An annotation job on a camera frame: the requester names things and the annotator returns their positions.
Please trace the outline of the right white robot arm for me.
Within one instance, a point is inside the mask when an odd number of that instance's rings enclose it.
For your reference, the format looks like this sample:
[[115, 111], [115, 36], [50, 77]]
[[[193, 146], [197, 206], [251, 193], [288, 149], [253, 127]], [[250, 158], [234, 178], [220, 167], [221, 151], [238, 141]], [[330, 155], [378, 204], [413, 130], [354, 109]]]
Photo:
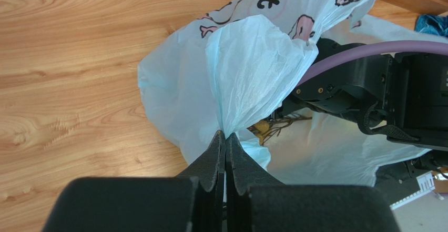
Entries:
[[272, 114], [308, 108], [354, 122], [366, 135], [447, 150], [447, 44], [341, 45], [322, 38], [303, 80]]

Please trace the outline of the blue patterned cloth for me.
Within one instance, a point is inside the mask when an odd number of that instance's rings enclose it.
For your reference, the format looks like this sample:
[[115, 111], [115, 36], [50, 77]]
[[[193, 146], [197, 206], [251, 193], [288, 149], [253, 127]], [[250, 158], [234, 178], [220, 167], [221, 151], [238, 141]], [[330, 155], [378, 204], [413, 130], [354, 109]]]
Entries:
[[447, 16], [421, 15], [415, 25], [416, 32], [447, 37]]

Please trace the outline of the light blue plastic bag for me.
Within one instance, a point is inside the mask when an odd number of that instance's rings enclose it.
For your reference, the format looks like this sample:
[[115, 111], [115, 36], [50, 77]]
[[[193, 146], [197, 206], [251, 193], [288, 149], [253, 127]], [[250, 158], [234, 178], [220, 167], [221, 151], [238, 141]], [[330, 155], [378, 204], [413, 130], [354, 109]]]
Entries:
[[367, 136], [355, 123], [304, 110], [288, 127], [278, 155], [249, 127], [268, 117], [316, 59], [321, 37], [338, 43], [447, 44], [368, 14], [376, 0], [232, 0], [171, 34], [138, 64], [148, 119], [187, 163], [216, 131], [236, 133], [244, 150], [286, 184], [373, 186], [380, 166], [426, 149]]

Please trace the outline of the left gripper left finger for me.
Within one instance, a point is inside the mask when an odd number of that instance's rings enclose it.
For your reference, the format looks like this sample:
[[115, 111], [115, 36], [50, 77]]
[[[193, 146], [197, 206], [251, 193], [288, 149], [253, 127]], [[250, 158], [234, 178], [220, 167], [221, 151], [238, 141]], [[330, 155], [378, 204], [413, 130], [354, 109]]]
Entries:
[[57, 199], [44, 231], [222, 231], [223, 132], [175, 177], [83, 177]]

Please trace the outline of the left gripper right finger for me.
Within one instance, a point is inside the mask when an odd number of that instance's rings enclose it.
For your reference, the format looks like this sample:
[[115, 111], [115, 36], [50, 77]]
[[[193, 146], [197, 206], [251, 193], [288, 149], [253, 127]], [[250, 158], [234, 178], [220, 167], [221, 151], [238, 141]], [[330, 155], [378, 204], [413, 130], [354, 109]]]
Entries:
[[226, 140], [228, 231], [399, 231], [372, 187], [286, 185]]

